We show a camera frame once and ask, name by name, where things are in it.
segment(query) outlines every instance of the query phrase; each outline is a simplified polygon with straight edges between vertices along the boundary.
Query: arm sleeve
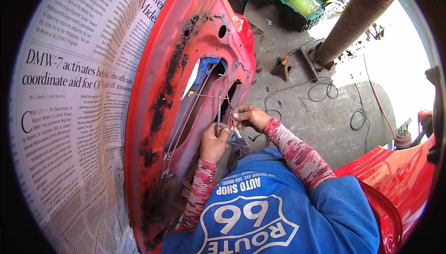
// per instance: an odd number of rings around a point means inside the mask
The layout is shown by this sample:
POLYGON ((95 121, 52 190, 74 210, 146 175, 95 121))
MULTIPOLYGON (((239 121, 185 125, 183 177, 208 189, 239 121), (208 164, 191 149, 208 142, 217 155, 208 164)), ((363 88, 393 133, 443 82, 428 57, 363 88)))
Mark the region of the arm sleeve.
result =
POLYGON ((214 189, 215 171, 216 166, 214 164, 198 159, 192 189, 184 210, 182 222, 184 230, 193 231, 197 228, 200 214, 214 189))
POLYGON ((322 157, 285 128, 275 117, 269 119, 264 133, 279 149, 288 167, 310 193, 320 183, 336 176, 322 157))
POLYGON ((357 253, 378 252, 378 224, 355 177, 342 176, 326 181, 316 187, 310 199, 338 238, 345 236, 357 253))

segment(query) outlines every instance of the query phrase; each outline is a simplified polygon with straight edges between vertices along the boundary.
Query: red camouflage arm sleeve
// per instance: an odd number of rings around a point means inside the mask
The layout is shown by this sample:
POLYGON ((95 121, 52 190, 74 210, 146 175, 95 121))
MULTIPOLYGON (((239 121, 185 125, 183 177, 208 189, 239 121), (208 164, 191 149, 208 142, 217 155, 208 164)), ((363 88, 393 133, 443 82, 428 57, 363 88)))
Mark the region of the red camouflage arm sleeve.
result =
POLYGON ((288 167, 310 193, 321 182, 336 178, 324 159, 309 145, 294 136, 277 118, 269 119, 264 133, 279 149, 288 167))
POLYGON ((201 212, 203 212, 204 206, 214 189, 215 171, 216 166, 214 164, 198 159, 192 188, 183 215, 182 226, 184 230, 194 231, 197 228, 201 212))

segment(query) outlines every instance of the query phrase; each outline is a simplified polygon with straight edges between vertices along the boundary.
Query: yellow-green liquid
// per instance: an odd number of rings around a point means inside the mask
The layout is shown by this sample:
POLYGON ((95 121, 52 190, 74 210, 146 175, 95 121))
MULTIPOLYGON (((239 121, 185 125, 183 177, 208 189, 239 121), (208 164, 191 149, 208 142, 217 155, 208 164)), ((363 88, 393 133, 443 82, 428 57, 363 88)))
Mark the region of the yellow-green liquid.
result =
POLYGON ((322 7, 314 0, 289 0, 288 3, 306 17, 310 17, 322 7))

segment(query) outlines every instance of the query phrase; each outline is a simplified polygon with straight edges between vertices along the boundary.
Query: mechanic's hand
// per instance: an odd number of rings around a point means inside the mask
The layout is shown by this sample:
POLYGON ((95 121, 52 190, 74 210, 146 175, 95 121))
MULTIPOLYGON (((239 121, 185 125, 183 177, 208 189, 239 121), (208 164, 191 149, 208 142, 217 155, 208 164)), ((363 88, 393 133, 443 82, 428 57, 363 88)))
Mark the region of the mechanic's hand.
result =
POLYGON ((229 138, 229 128, 224 123, 220 123, 223 127, 220 136, 215 136, 214 127, 217 123, 211 123, 209 127, 201 134, 200 159, 212 164, 217 164, 225 149, 227 149, 227 139, 229 138))
POLYGON ((269 119, 271 118, 267 113, 252 104, 240 105, 234 109, 233 117, 234 124, 238 129, 245 130, 246 127, 252 127, 257 132, 263 133, 269 119))

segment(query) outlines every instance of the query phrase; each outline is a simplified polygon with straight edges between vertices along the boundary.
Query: blue t-shirt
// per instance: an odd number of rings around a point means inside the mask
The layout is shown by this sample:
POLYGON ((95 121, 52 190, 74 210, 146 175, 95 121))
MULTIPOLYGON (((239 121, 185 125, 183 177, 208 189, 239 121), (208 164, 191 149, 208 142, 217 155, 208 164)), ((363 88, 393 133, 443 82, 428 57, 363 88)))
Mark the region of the blue t-shirt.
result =
POLYGON ((247 155, 212 191, 194 232, 165 236, 162 253, 377 253, 378 225, 358 180, 309 196, 276 147, 247 155))

